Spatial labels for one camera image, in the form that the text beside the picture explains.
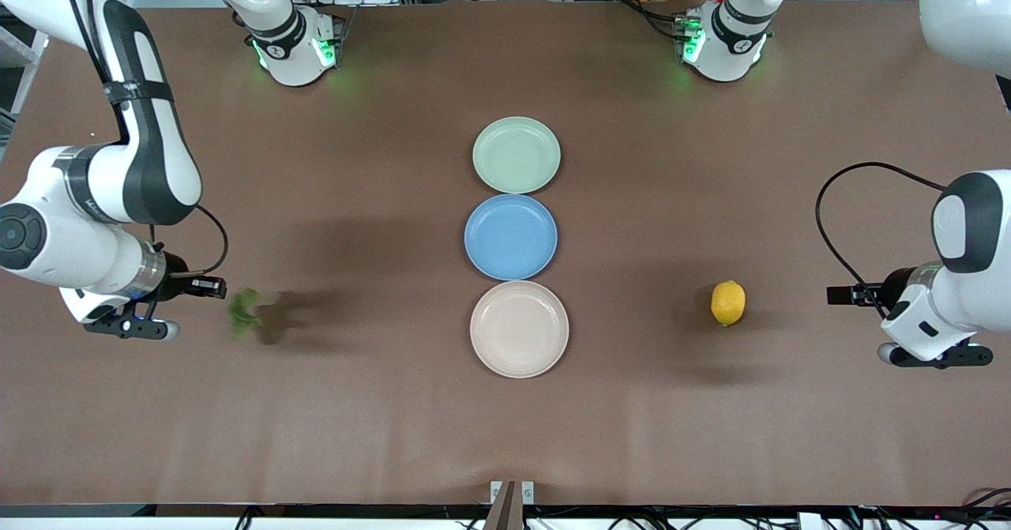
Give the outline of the green lettuce leaf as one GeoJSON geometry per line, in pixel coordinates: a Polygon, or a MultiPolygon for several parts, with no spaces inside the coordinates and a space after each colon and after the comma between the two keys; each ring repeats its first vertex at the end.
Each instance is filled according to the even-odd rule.
{"type": "Polygon", "coordinates": [[[232,340],[262,328],[262,318],[257,314],[260,300],[261,294],[255,288],[241,288],[231,297],[227,316],[232,340]]]}

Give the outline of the yellow lemon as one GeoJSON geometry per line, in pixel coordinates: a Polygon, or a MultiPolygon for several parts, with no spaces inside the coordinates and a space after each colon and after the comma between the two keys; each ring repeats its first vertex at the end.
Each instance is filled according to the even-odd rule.
{"type": "Polygon", "coordinates": [[[741,284],[733,280],[718,283],[712,289],[710,311],[712,317],[722,326],[736,325],[746,310],[746,292],[741,284]]]}

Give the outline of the light green plate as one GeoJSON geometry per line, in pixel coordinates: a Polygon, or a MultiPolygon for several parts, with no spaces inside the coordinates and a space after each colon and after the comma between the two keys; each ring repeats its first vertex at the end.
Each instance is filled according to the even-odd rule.
{"type": "Polygon", "coordinates": [[[492,190],[528,194],[544,188],[556,176],[561,145],[541,121],[505,117],[477,135],[471,160],[478,178],[492,190]]]}

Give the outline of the blue plate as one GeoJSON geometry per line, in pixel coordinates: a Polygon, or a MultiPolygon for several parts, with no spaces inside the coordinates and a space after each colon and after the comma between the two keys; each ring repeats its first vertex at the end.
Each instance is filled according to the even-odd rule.
{"type": "Polygon", "coordinates": [[[480,273],[499,281],[527,280],[551,264],[558,248],[555,218],[537,199],[499,194],[478,204],[466,220],[466,256],[480,273]]]}

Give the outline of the beige plate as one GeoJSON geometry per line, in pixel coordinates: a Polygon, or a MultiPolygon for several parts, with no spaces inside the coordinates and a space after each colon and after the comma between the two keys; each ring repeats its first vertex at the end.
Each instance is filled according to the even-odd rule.
{"type": "Polygon", "coordinates": [[[469,336],[480,362],[502,378],[537,378],[566,353],[566,307],[549,288],[528,280],[499,283],[471,311],[469,336]]]}

